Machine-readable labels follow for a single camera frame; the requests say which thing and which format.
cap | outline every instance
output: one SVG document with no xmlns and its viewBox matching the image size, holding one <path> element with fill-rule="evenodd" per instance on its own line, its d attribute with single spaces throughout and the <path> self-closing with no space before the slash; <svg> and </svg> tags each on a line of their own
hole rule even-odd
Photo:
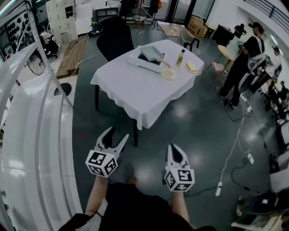
<svg viewBox="0 0 289 231">
<path fill-rule="evenodd" d="M 278 47 L 275 46 L 275 47 L 273 47 L 273 49 L 280 54 L 280 51 L 279 51 Z"/>
<path fill-rule="evenodd" d="M 261 34 L 264 32 L 264 28 L 258 22 L 254 22 L 252 25 L 249 25 L 249 26 L 252 28 L 258 28 L 258 30 Z"/>
</svg>

wooden board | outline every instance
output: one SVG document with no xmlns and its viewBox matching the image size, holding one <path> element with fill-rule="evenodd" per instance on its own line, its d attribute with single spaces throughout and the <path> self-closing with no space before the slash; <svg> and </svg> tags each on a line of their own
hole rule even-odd
<svg viewBox="0 0 289 231">
<path fill-rule="evenodd" d="M 69 43 L 56 74 L 58 79 L 78 73 L 78 63 L 81 61 L 80 58 L 82 57 L 87 38 L 87 35 L 80 36 L 79 39 Z"/>
</svg>

shoe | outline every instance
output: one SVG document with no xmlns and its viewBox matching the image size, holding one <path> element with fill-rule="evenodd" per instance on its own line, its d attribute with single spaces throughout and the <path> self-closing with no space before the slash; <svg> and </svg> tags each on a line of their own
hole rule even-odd
<svg viewBox="0 0 289 231">
<path fill-rule="evenodd" d="M 233 109 L 236 109 L 237 106 L 235 106 L 233 103 L 232 103 L 232 100 L 231 99 L 228 99 L 228 103 L 229 105 L 233 108 Z"/>
<path fill-rule="evenodd" d="M 216 87 L 216 91 L 219 94 L 219 96 L 221 97 L 221 99 L 224 99 L 224 97 L 220 94 L 220 88 L 219 87 Z"/>
<path fill-rule="evenodd" d="M 244 200 L 245 200 L 245 199 L 244 199 L 243 196 L 240 196 L 240 197 L 239 197 L 239 201 L 244 202 Z"/>
<path fill-rule="evenodd" d="M 237 216 L 240 217 L 240 216 L 242 216 L 242 214 L 243 214 L 243 212 L 241 211 L 241 206 L 238 205 L 237 206 Z"/>
</svg>

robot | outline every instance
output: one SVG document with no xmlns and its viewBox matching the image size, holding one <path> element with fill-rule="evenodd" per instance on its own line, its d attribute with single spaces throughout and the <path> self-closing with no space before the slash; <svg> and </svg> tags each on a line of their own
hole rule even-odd
<svg viewBox="0 0 289 231">
<path fill-rule="evenodd" d="M 195 173 L 188 157 L 177 145 L 171 143 L 167 148 L 166 175 L 164 177 L 172 192 L 187 192 L 195 183 Z"/>
<path fill-rule="evenodd" d="M 89 171 L 98 176 L 109 177 L 118 167 L 117 159 L 129 138 L 126 134 L 116 146 L 112 146 L 115 127 L 105 130 L 97 139 L 94 150 L 90 150 L 86 159 Z M 195 183 L 195 173 L 188 164 L 188 157 L 177 145 L 170 144 L 166 155 L 166 175 L 164 177 L 172 192 L 187 192 Z"/>
<path fill-rule="evenodd" d="M 112 146 L 112 137 L 115 127 L 105 130 L 97 139 L 94 150 L 90 150 L 85 164 L 90 173 L 102 177 L 109 177 L 118 167 L 117 159 L 124 150 L 125 143 L 129 137 L 126 134 L 116 146 Z"/>
</svg>

cardboard box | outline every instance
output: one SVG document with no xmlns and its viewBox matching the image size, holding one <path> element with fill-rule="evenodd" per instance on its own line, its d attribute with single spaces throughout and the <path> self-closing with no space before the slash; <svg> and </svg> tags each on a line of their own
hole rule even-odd
<svg viewBox="0 0 289 231">
<path fill-rule="evenodd" d="M 196 16 L 191 17 L 187 29 L 196 37 L 205 37 L 208 30 L 204 21 Z"/>
<path fill-rule="evenodd" d="M 173 24 L 173 23 L 163 23 L 159 22 L 159 25 L 161 26 L 163 32 L 167 36 L 171 37 L 180 37 L 180 30 L 184 25 L 178 25 L 178 24 Z"/>
</svg>

